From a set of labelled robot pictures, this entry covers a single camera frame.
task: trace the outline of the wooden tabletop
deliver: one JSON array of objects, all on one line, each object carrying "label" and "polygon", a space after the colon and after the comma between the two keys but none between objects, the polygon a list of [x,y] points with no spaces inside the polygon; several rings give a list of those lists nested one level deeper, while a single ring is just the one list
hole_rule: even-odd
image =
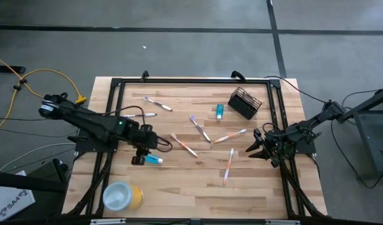
[{"label": "wooden tabletop", "polygon": [[[111,78],[96,77],[89,100],[90,110],[101,113],[105,111]],[[297,85],[295,79],[288,81]],[[263,103],[255,117],[249,121],[227,105],[231,93],[239,86]],[[277,95],[275,91],[273,93],[278,110]],[[289,124],[304,120],[299,92],[282,81],[282,93]],[[166,104],[173,109],[173,112],[143,100],[143,96]],[[217,104],[224,104],[221,121],[216,120]],[[245,219],[287,217],[279,168],[273,168],[270,161],[248,158],[249,154],[245,152],[254,142],[253,129],[261,129],[263,123],[271,122],[265,85],[126,84],[122,106],[130,105],[140,106],[146,113],[158,114],[156,117],[146,118],[146,123],[151,124],[158,135],[171,141],[173,150],[168,153],[152,150],[153,154],[163,159],[162,165],[146,163],[144,166],[133,166],[130,162],[135,150],[121,142],[113,158],[110,183],[128,181],[136,184],[143,190],[145,198],[137,210],[113,212],[105,209],[104,217]],[[129,109],[122,111],[121,115],[139,113],[137,109]],[[190,121],[190,115],[194,115],[196,122],[211,140],[241,129],[247,129],[247,132],[225,142],[210,144]],[[198,159],[175,142],[170,133],[175,133],[180,141],[192,148],[198,154]],[[235,149],[235,153],[227,185],[223,187],[223,176],[231,148]],[[88,189],[95,157],[96,153],[89,152],[75,162],[63,213],[70,211]],[[305,155],[297,155],[296,163],[302,189],[319,211],[326,214],[315,164]],[[100,191],[100,189],[96,191],[97,199]],[[290,193],[294,209],[297,211],[295,194],[293,191]]]}]

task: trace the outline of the gray cable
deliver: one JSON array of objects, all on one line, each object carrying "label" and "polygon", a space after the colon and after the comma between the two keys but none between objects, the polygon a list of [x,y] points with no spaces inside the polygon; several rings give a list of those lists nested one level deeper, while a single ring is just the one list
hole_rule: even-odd
[{"label": "gray cable", "polygon": [[12,163],[15,163],[16,161],[20,160],[21,158],[27,156],[28,154],[31,154],[35,151],[38,151],[38,150],[42,150],[44,148],[49,148],[49,147],[53,147],[53,146],[62,146],[62,145],[72,145],[72,144],[75,144],[75,143],[57,143],[57,144],[49,144],[49,145],[46,145],[46,146],[43,146],[43,147],[38,147],[36,149],[33,149],[31,150],[30,152],[26,153],[26,154],[23,154],[22,156],[20,157],[17,157],[16,159],[12,160],[11,162],[7,163],[5,166],[3,166],[1,169],[0,169],[0,172],[5,169],[7,166],[11,165]]}]

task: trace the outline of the black wire basket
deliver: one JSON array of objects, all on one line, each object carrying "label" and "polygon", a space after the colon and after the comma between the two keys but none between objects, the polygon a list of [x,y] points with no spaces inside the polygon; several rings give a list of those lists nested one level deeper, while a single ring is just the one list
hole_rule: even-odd
[{"label": "black wire basket", "polygon": [[257,113],[262,102],[249,95],[241,87],[238,87],[230,96],[228,105],[246,119],[251,119]]}]

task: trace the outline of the blue toothpaste tube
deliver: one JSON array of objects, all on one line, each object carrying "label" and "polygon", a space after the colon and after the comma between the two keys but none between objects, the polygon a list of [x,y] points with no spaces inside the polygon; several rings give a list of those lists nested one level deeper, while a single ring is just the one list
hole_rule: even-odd
[{"label": "blue toothpaste tube", "polygon": [[154,164],[162,164],[163,160],[156,155],[148,155],[146,156],[146,162],[154,163]]},{"label": "blue toothpaste tube", "polygon": [[217,119],[221,120],[223,115],[223,105],[217,104]]}]

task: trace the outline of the gray floor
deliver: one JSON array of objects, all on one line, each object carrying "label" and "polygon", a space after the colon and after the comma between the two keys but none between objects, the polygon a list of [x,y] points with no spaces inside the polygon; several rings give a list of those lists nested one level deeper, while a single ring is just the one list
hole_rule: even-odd
[{"label": "gray floor", "polygon": [[[273,0],[273,6],[279,29],[383,30],[383,0]],[[264,0],[3,0],[0,23],[270,28]],[[297,78],[302,90],[318,98],[341,101],[348,93],[383,87],[383,36],[280,35],[280,43],[288,78]],[[0,31],[0,58],[28,71],[59,69],[85,96],[90,95],[95,76],[140,76],[146,69],[152,76],[229,77],[233,70],[246,77],[279,75],[271,34]],[[16,82],[14,75],[0,74],[0,117],[5,116]],[[65,79],[52,74],[32,75],[29,84],[38,93],[66,91],[72,100],[76,97]],[[347,105],[369,96],[352,97]],[[306,96],[302,100],[306,117],[318,113],[320,103]],[[21,91],[11,117],[38,118],[39,105],[38,98]],[[329,215],[383,223],[383,181],[369,190],[355,180],[329,125],[316,129],[322,131],[316,140],[317,160]],[[4,128],[47,135],[76,130],[62,121],[8,121]],[[335,133],[353,165],[366,173],[369,160],[355,127],[335,124]],[[0,167],[33,148],[61,142],[68,141],[0,131]],[[45,149],[15,166],[66,149],[70,147]],[[59,158],[71,165],[73,155]],[[38,166],[24,168],[29,172]]]}]

